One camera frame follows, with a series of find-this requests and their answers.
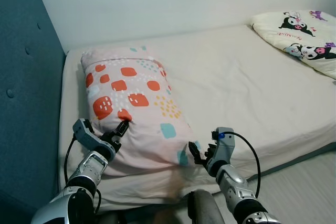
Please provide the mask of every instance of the pillow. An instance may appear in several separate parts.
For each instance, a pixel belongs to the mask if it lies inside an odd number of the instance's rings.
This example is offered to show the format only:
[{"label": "pillow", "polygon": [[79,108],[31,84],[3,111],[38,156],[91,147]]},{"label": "pillow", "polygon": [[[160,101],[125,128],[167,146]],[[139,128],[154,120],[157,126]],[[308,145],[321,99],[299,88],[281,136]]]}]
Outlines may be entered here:
[{"label": "pillow", "polygon": [[193,165],[192,131],[174,101],[166,72],[144,46],[83,53],[89,116],[96,135],[130,121],[105,174],[125,176],[174,165]]},{"label": "pillow", "polygon": [[264,13],[250,24],[261,38],[336,79],[336,18],[318,10]]}]

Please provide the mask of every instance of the bed frame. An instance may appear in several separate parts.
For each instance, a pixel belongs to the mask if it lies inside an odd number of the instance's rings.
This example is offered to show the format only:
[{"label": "bed frame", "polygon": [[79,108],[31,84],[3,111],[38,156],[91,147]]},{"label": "bed frame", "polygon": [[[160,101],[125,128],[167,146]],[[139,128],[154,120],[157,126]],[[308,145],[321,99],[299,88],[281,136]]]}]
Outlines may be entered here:
[{"label": "bed frame", "polygon": [[42,0],[0,0],[0,223],[30,223],[58,190],[65,54]]}]

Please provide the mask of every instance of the mattress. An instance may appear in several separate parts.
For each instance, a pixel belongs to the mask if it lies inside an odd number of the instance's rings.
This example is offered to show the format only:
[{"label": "mattress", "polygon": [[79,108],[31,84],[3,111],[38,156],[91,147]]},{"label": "mattress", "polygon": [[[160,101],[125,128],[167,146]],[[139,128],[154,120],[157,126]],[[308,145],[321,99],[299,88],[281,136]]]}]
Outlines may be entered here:
[{"label": "mattress", "polygon": [[[194,131],[194,140],[203,148],[211,142],[211,131],[216,127],[232,127],[251,142],[261,170],[266,171],[335,141],[333,80],[267,44],[247,26],[112,45],[152,48],[165,66],[175,99]],[[61,185],[72,125],[77,118],[88,117],[80,64],[85,50],[69,51],[64,67],[59,141]],[[75,143],[69,163],[78,164],[84,153],[84,148]],[[232,164],[245,177],[256,174],[253,154],[238,138]],[[75,165],[68,167],[68,173],[74,170]],[[175,202],[197,188],[219,191],[214,178],[202,167],[171,167],[126,177],[105,175],[99,185],[101,210]]]}]

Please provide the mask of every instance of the gray floor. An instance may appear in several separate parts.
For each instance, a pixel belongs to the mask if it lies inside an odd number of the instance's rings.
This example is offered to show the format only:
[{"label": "gray floor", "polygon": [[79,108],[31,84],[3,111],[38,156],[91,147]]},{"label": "gray floor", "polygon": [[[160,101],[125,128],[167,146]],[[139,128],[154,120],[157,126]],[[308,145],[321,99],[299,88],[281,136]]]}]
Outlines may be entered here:
[{"label": "gray floor", "polygon": [[[336,223],[336,152],[328,152],[261,180],[260,202],[286,224]],[[250,183],[256,187],[256,181]],[[224,196],[215,195],[226,224],[236,224]],[[185,206],[162,210],[130,224],[191,223]]]}]

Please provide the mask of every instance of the black cartoon character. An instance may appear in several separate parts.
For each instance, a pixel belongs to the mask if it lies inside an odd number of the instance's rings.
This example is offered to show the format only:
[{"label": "black cartoon character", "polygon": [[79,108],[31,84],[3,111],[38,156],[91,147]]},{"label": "black cartoon character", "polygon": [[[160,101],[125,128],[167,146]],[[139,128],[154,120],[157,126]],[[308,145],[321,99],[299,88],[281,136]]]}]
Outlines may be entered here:
[{"label": "black cartoon character", "polygon": [[297,43],[294,43],[290,45],[290,47],[286,47],[284,49],[285,52],[301,59],[336,59],[336,54],[330,52],[330,50],[330,47],[308,47]]},{"label": "black cartoon character", "polygon": [[292,30],[299,30],[303,33],[309,34],[313,37],[313,33],[307,29],[307,24],[302,22],[302,19],[300,17],[299,13],[296,12],[286,12],[284,15],[288,15],[288,17],[284,18],[284,21],[282,25],[279,28],[288,28]]}]

